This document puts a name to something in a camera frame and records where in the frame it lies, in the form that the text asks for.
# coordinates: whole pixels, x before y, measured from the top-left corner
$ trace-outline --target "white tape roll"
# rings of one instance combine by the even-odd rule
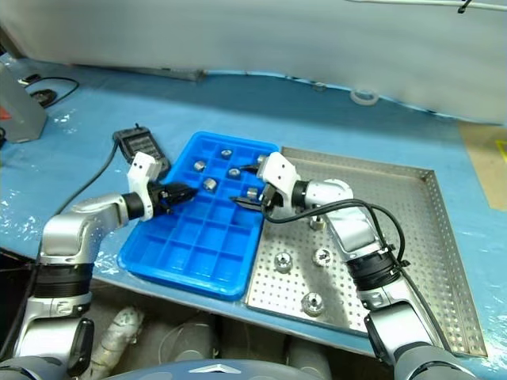
[[[369,89],[351,89],[350,99],[359,105],[374,105],[378,101],[379,95]]]

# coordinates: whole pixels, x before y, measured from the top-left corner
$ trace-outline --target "blue table covering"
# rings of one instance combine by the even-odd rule
[[[314,91],[283,78],[214,75],[184,82],[150,75],[2,60],[25,76],[69,76],[80,89],[47,109],[41,138],[1,150],[0,245],[34,257],[45,222],[102,165],[112,133],[138,122],[149,127],[175,161],[196,131],[213,131],[307,150],[435,169],[479,319],[488,359],[463,359],[478,376],[507,378],[507,214],[489,208],[455,120],[390,101],[354,104],[345,91]],[[70,85],[46,82],[64,92]],[[126,192],[128,164],[117,154],[108,170],[77,200]],[[264,325],[334,347],[372,355],[368,339],[291,321],[226,302],[149,283],[118,268],[116,255],[132,230],[103,242],[94,275],[119,286],[202,310]]]

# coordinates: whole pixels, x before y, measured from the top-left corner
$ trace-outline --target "white wall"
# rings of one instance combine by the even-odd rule
[[[275,71],[507,119],[506,12],[345,0],[2,0],[0,23],[34,59]]]

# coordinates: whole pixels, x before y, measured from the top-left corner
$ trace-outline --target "stainless steel tray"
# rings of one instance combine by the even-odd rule
[[[337,178],[347,182],[356,198],[388,208],[406,235],[407,268],[431,305],[452,350],[486,356],[477,312],[459,257],[444,201],[432,170],[388,165],[355,158],[283,148],[282,154],[303,179]],[[397,244],[390,221],[379,213],[387,240]],[[333,253],[329,267],[313,264],[312,253],[326,247]],[[288,252],[290,273],[274,269],[274,256]],[[302,297],[318,292],[326,309],[318,317],[302,311]],[[246,304],[255,309],[302,318],[312,323],[365,333],[367,310],[356,296],[353,281],[339,261],[327,230],[315,232],[307,220],[286,225],[264,223]]]

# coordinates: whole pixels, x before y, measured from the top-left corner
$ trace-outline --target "floor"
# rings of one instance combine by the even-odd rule
[[[94,280],[93,303],[87,314],[95,322],[95,344],[112,319],[125,306],[136,306],[146,314],[143,330],[136,343],[128,346],[112,374],[158,365],[161,341],[174,327],[194,318],[199,312],[158,298],[127,291]],[[284,363],[287,336],[229,318],[217,318],[219,355],[224,359],[258,359]],[[171,345],[164,342],[162,349]],[[334,380],[386,380],[392,371],[372,358],[350,352],[327,349]]]

